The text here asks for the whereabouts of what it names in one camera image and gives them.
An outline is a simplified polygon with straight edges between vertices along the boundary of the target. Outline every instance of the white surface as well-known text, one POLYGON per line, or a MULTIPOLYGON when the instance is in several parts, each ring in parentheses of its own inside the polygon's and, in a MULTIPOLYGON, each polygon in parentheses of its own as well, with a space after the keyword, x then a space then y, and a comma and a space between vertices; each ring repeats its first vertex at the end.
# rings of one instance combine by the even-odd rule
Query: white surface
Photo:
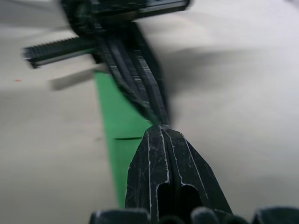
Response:
MULTIPOLYGON (((0 4, 2 27, 16 30, 0 35, 1 222, 86 223, 92 210, 116 206, 95 89, 51 92, 47 80, 91 61, 30 70, 21 47, 71 33, 52 32, 65 23, 49 3, 38 3, 47 13, 0 4)), ((140 24, 168 80, 174 128, 210 164, 233 212, 299 206, 298 9, 197 0, 140 24)))

